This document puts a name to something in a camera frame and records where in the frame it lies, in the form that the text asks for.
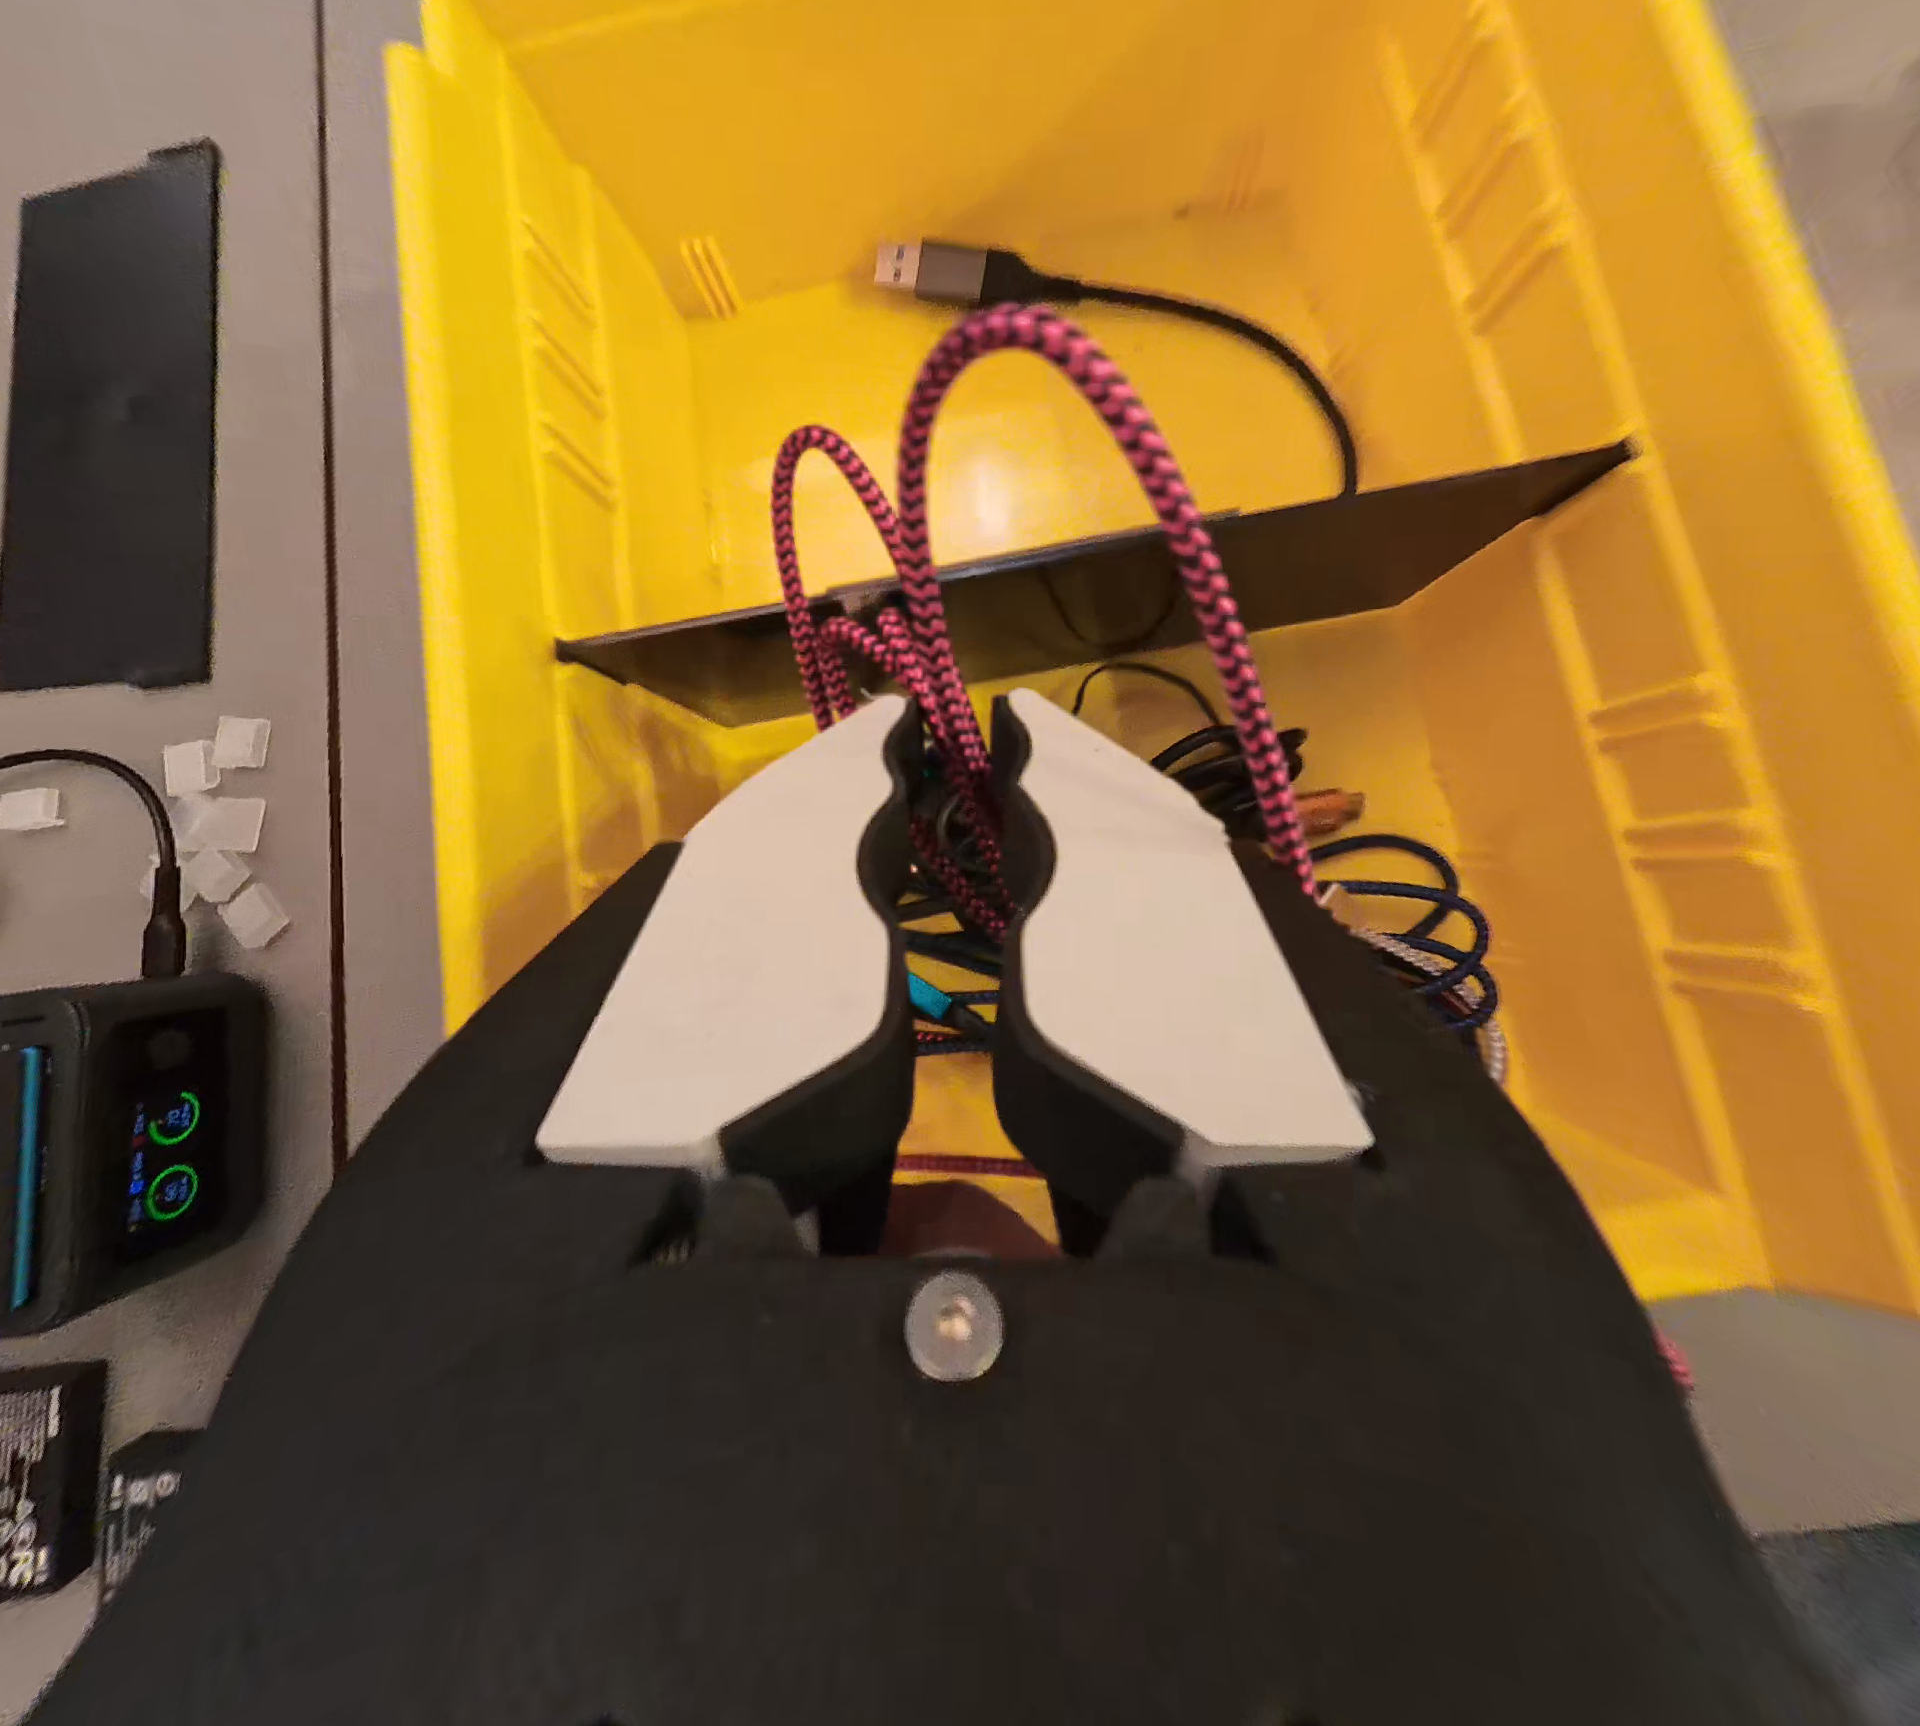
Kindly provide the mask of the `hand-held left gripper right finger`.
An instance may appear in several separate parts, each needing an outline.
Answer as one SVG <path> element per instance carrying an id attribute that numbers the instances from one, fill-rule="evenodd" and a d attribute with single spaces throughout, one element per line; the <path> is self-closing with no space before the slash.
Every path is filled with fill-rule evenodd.
<path id="1" fill-rule="evenodd" d="M 992 1046 L 1006 1138 L 1046 1186 L 1066 1255 L 1130 1195 L 1354 1164 L 1376 1143 L 1262 904 L 1299 898 L 1222 822 L 1055 702 L 992 708 L 1012 923 Z"/>

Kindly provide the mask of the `black rectangular pad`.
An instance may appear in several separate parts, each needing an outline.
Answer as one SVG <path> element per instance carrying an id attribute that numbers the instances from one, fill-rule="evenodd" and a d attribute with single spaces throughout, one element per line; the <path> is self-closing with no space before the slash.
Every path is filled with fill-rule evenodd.
<path id="1" fill-rule="evenodd" d="M 211 676 L 222 180 L 201 139 L 19 202 L 8 694 Z"/>

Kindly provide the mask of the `pile of clear plastic caps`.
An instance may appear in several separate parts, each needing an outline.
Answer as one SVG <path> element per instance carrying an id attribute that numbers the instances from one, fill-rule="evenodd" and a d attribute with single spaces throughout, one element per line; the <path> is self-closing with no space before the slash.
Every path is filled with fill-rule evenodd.
<path id="1" fill-rule="evenodd" d="M 152 778 L 131 763 L 77 747 L 8 753 L 2 758 L 5 837 L 60 831 L 63 799 L 33 773 L 103 778 L 137 804 L 150 837 L 139 883 L 145 907 L 137 952 L 142 979 L 175 979 L 188 966 L 188 917 L 204 909 L 244 952 L 275 947 L 289 929 L 285 907 L 259 876 L 255 859 L 267 827 L 259 795 L 229 793 L 231 777 L 264 773 L 273 728 L 265 719 L 218 716 L 211 735 L 165 745 Z"/>

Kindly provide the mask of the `black charger with display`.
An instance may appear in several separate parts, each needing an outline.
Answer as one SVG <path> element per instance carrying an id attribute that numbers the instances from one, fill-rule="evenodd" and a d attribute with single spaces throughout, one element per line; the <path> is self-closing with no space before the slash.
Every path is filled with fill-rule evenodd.
<path id="1" fill-rule="evenodd" d="M 2 1001 L 2 1336 L 225 1253 L 267 1183 L 272 1005 L 198 973 Z"/>

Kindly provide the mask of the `person's jeans legs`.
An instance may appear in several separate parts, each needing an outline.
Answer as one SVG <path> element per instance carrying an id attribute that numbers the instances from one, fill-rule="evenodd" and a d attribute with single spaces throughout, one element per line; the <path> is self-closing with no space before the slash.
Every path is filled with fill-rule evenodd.
<path id="1" fill-rule="evenodd" d="M 1801 1634 L 1856 1714 L 1918 1722 L 1918 1524 L 1754 1539 Z"/>

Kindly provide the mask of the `grey usb hub with cable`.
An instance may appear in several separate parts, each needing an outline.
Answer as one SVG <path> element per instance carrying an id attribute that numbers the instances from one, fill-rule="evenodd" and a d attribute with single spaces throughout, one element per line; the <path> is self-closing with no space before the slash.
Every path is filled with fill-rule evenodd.
<path id="1" fill-rule="evenodd" d="M 880 291 L 966 315 L 1001 304 L 1046 306 L 1060 312 L 1097 306 L 1186 323 L 1228 337 L 1262 352 L 1296 381 L 1329 432 L 1340 498 L 1355 498 L 1361 491 L 1357 440 L 1323 375 L 1279 333 L 1242 312 L 1202 299 L 1047 273 L 1032 266 L 1018 251 L 942 241 L 881 243 L 875 248 L 874 283 Z"/>

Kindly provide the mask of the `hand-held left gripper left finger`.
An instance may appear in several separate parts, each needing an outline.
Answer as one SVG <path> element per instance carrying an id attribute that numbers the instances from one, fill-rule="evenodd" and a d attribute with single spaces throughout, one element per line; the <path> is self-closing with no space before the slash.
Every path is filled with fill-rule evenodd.
<path id="1" fill-rule="evenodd" d="M 821 1250 L 884 1247 L 916 1087 L 900 932 L 919 710 L 880 694 L 667 856 L 536 1130 L 540 1161 L 769 1185 Z"/>

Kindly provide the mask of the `black labelled battery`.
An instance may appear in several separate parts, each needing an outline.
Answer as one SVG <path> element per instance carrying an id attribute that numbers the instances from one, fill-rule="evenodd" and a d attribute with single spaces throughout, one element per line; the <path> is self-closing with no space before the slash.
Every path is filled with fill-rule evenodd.
<path id="1" fill-rule="evenodd" d="M 2 1373 L 2 1603 L 53 1594 L 92 1570 L 107 1362 Z"/>
<path id="2" fill-rule="evenodd" d="M 162 1510 L 179 1497 L 186 1462 L 201 1428 L 147 1431 L 103 1462 L 98 1517 L 98 1607 L 120 1594 L 152 1545 Z"/>

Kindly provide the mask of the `black bin divider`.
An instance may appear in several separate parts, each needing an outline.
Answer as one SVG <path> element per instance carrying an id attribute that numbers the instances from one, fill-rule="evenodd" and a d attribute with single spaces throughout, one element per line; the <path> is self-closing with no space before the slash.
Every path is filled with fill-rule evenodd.
<path id="1" fill-rule="evenodd" d="M 1252 634 L 1391 610 L 1636 456 L 1609 442 L 1520 464 L 1207 519 Z M 1158 655 L 1197 643 L 1158 527 L 1066 541 L 938 572 L 950 647 L 969 684 Z M 554 658 L 725 728 L 802 715 L 774 603 L 652 628 L 558 638 Z"/>

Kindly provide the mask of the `yellow plastic bin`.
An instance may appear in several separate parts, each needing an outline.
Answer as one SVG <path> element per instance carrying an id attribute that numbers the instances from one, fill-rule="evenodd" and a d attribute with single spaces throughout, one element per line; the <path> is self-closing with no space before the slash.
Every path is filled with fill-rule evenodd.
<path id="1" fill-rule="evenodd" d="M 1645 1301 L 1915 1317 L 1915 562 L 1706 0 L 418 0 L 386 56 L 444 1027 L 809 735 L 561 643 L 778 610 L 779 442 L 894 477 L 955 241 L 1301 348 L 1365 498 L 1627 462 L 1254 637 L 1445 850 L 1509 1090 Z"/>

